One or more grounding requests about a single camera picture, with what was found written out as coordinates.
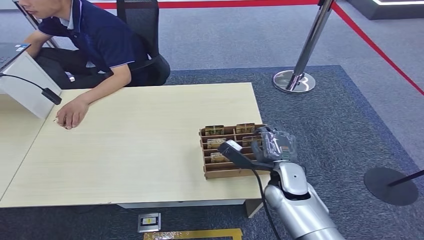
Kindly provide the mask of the person's left hand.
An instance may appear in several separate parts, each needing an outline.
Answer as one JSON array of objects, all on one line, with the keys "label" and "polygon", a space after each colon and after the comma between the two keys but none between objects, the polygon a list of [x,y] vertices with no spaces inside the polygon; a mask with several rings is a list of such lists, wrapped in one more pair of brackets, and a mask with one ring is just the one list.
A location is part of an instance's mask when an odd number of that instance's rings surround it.
[{"label": "person's left hand", "polygon": [[65,104],[56,114],[55,122],[67,129],[76,128],[88,112],[89,104],[81,99],[74,99]]}]

